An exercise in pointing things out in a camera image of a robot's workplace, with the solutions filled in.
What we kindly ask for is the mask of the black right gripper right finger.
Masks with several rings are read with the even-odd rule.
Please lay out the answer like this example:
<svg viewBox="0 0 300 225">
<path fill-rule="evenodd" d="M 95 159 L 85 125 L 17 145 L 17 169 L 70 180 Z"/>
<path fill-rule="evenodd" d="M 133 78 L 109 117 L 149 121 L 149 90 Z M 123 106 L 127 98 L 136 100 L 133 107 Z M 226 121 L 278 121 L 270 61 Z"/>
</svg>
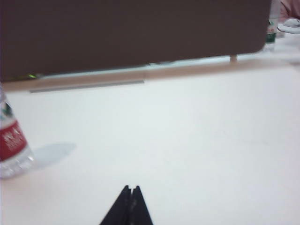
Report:
<svg viewBox="0 0 300 225">
<path fill-rule="evenodd" d="M 136 186 L 130 197 L 129 205 L 129 224 L 130 225 L 152 225 L 147 205 L 139 186 Z"/>
</svg>

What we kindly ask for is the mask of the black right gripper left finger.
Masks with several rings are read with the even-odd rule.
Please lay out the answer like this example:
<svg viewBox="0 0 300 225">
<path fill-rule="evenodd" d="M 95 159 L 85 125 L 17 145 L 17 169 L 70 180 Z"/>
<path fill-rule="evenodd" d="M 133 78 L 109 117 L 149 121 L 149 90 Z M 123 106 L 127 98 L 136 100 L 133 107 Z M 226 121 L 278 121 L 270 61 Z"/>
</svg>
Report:
<svg viewBox="0 0 300 225">
<path fill-rule="evenodd" d="M 126 225 L 128 220 L 128 208 L 131 199 L 131 189 L 126 185 L 109 209 L 100 225 Z"/>
</svg>

